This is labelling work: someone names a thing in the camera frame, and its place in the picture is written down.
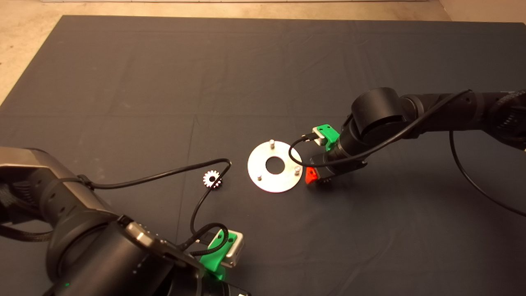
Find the center hole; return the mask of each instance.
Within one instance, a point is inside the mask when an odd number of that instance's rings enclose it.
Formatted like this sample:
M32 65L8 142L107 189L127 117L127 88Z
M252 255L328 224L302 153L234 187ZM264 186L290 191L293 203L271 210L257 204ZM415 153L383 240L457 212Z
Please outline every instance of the center hole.
M267 171L271 174L277 175L281 174L281 172L285 169L285 163L281 158L272 156L267 160Z

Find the black cable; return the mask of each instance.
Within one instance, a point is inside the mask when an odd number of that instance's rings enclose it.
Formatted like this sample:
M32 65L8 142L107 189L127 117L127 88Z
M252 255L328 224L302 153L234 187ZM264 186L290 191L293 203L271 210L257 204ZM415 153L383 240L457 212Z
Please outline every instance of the black cable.
M102 190L120 189L120 188L125 188L125 187L130 187L130 186L134 186L134 185L143 184L143 183L146 183L146 182L154 181L154 180L161 179L161 178L168 177L168 176L172 176L172 175L175 175L175 174L184 173L184 172L187 172L187 171L201 169L203 167L210 166L210 165L213 165L213 164L222 163L222 162L228 164L228 167L223 172L223 175L224 175L224 173L226 171L228 171L228 169L232 165L232 162L229 159L226 159L226 158L214 159L214 160L211 160L211 161L206 161L206 162L201 162L201 163L192 164L192 165L188 165L188 166L183 166L183 167L180 167L178 169L173 169L173 170L169 170L169 171L166 171L166 172L163 172L163 173L158 173L158 174L155 174L155 175L151 175L151 176L147 176L147 177L143 177L143 178L140 178L140 179L131 180L131 181L127 181L127 182L122 182L122 183L99 184L99 183L92 182L85 175L79 175L78 177L81 180L83 180L86 183L87 186L89 186L89 187L91 187L93 189L102 189Z
M206 197L208 196L208 194L212 191L212 189L215 187L216 183L221 180L225 174L228 172L228 170L230 170L230 167L232 166L232 162L230 160L227 160L227 166L226 168L219 174L219 177L217 179L214 180L214 183L212 184L212 186L210 186L207 191L205 192L205 194L203 194L203 196L201 197L201 199L199 200L199 202L197 203L196 207L194 208L194 212L192 213L192 217L190 218L190 230L192 232L192 234L195 234L196 233L196 230L195 230L195 221L196 221L196 216L197 216L197 212L199 211L199 208L201 208L201 205L203 204L203 202L205 201Z
M22 242L46 242L51 239L52 231L41 233L27 232L0 225L0 236Z
M301 162L301 161L298 161L296 160L293 155L292 155L292 149L299 143L301 142L305 142L307 140L310 140L308 137L306 136L302 136L300 139L294 141L291 145L290 145L290 148L289 148L289 157L290 159L292 159L292 161L294 161L295 163L299 164L299 165L302 165L302 166L309 166L309 167L326 167L326 166L333 166L333 165L339 165L339 164L345 164L345 163L348 163L348 162L352 162L352 161L356 161L356 160L363 160L364 158L368 157L370 154L384 148L385 146L393 143L393 142L396 142L400 139L402 139L406 134L408 134L409 132L411 132L411 130L413 128L415 128L416 126L418 126L419 124L421 124L424 120L426 120L427 118L429 118L431 115L433 115L433 113L435 113L436 111L438 111L440 108L442 108L444 105L446 105L447 103L451 102L452 100L456 99L457 97L467 93L467 92L471 92L471 90L465 90L465 91L461 91L461 92L458 92L458 93L455 93L455 94L450 94L449 96L447 96L446 98L444 98L442 101L438 102L436 105L434 105L433 107L431 107L427 112L425 112L424 114L422 114L422 116L420 116L419 118L415 119L413 122L411 122L408 126L406 126L404 129L402 129L400 132L396 133L394 136L390 137L389 139L383 141L382 143L374 146L373 148L365 151L365 152L362 152L362 153L359 153L359 154L356 154L356 155L353 155L351 157L347 157L345 159L340 159L340 160L335 160L335 161L329 161L329 162L326 162L324 164L314 164L314 163L306 163L306 162Z
M517 215L521 215L523 217L526 217L526 213L520 211L520 210L517 210L515 208L512 208L511 206L503 203L503 202L500 202L498 200L495 200L493 199L489 194L487 194L481 187L479 187L475 181L473 181L473 179L471 179L471 177L469 177L468 173L466 172L466 170L464 169L464 167L462 166L462 164L460 163L460 160L459 160L459 157L457 155L457 150L455 149L455 141L454 141L454 138L453 138L453 131L449 131L449 145L451 147L451 154L453 154L453 159L455 160L455 164L457 164L457 167L459 168L460 172L462 173L462 175L464 176L464 178L466 180L468 180L468 182L473 185L473 187L475 187L475 189L477 189L482 195L484 195L485 197L487 197L490 201L496 203L497 205L505 208L506 210L508 211L511 211Z

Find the concrete floor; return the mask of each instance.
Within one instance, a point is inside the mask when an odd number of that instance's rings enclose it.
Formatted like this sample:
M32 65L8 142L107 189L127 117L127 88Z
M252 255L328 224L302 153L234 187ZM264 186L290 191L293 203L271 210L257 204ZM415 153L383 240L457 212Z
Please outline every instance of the concrete floor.
M526 11L524 0L441 1L442 3L439 0L349 3L42 3L39 0L0 0L0 104L57 21L65 14L404 21L526 21L523 13Z

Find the table surface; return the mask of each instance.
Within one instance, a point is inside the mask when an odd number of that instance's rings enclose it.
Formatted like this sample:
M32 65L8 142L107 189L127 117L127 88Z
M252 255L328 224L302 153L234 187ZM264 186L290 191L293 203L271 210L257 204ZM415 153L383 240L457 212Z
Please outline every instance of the table surface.
M244 233L228 281L254 295L520 295L526 219L462 178L445 133L395 143L329 186L280 194L258 189L246 163L269 139L339 126L374 87L524 88L525 48L523 24L65 16L0 108L0 145L46 150L99 183L232 159L197 223ZM526 210L524 153L482 132L457 141L473 178ZM180 242L205 172L99 195ZM49 287L45 243L0 245L2 292Z

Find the cable connector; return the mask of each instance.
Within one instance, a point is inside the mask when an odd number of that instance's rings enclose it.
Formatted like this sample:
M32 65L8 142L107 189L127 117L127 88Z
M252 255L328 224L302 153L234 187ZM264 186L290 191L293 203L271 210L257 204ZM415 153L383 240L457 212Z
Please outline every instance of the cable connector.
M317 133L310 133L306 135L301 136L302 139L305 139L305 142L314 141L319 138L319 135Z
M203 236L201 236L198 240L196 240L196 243L200 243L200 244L208 246L210 245L210 243L212 243L215 237L216 235L213 234L212 232L207 232Z

